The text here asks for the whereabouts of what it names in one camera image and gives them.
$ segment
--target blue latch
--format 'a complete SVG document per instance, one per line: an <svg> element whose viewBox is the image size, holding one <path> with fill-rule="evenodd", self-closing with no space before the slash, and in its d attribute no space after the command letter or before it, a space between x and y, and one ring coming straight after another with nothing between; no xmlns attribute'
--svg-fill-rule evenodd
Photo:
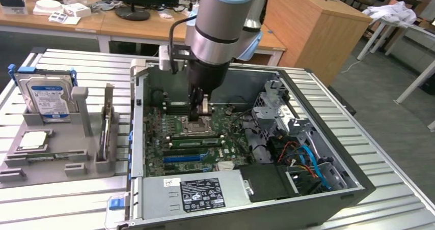
<svg viewBox="0 0 435 230"><path fill-rule="evenodd" d="M12 80L13 80L13 82L14 82L14 85L17 86L18 84L17 84L17 82L16 82L14 75L13 75L13 73L14 73L14 68L16 68L16 65L9 64L9 66L7 66L7 74L9 74L10 78L12 78Z"/></svg>
<svg viewBox="0 0 435 230"><path fill-rule="evenodd" d="M36 71L36 67L33 66L21 66L17 70L18 73L30 73L33 74Z"/></svg>
<svg viewBox="0 0 435 230"><path fill-rule="evenodd" d="M110 202L108 203L108 209L113 211L113 210L120 210L122 208L125 208L125 199L112 198Z"/></svg>
<svg viewBox="0 0 435 230"><path fill-rule="evenodd" d="M77 72L73 68L70 68L69 70L69 73L70 73L70 80L73 81L73 87L77 87L78 84L77 84Z"/></svg>

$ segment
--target circuit board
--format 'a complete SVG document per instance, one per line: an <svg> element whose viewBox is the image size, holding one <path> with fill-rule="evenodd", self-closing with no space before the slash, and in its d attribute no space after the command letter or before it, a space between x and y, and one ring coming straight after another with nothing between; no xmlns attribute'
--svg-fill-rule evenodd
<svg viewBox="0 0 435 230"><path fill-rule="evenodd" d="M145 114L146 177L216 171L218 162L248 163L249 156L240 150L248 147L244 133L229 128L240 113L228 112L225 105L214 106L212 116L198 123L188 123L185 116L168 115L157 107L149 107Z"/></svg>

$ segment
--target metal table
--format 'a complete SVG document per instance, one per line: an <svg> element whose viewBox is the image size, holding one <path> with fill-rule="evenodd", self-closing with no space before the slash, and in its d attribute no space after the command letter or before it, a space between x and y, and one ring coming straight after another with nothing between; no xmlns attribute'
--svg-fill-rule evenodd
<svg viewBox="0 0 435 230"><path fill-rule="evenodd" d="M0 229L104 229L105 201L125 192L129 132L129 65L133 55L46 49L30 53L22 65L77 71L78 85L89 87L88 110L98 112L102 87L114 85L114 109L121 114L116 174L105 179L0 189ZM435 229L435 207L385 155L353 117L346 113L312 73L288 68L286 72L306 96L362 171L376 191L357 206L341 210L312 229ZM294 101L294 110L302 111ZM25 105L10 82L0 94L0 161L22 121ZM122 219L110 215L113 221Z"/></svg>

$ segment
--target gray floor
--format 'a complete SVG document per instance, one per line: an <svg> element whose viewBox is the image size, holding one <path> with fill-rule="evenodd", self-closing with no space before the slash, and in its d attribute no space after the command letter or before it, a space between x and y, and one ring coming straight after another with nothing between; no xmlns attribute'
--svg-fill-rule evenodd
<svg viewBox="0 0 435 230"><path fill-rule="evenodd" d="M364 43L358 42L342 70L356 61ZM94 40L0 32L0 90L9 81L7 64L18 65L33 46L97 51ZM356 109L357 121L433 201L435 133L425 126L435 120L435 97L416 90L402 105L392 101L413 79L397 62L376 53L349 72L337 75L332 87Z"/></svg>

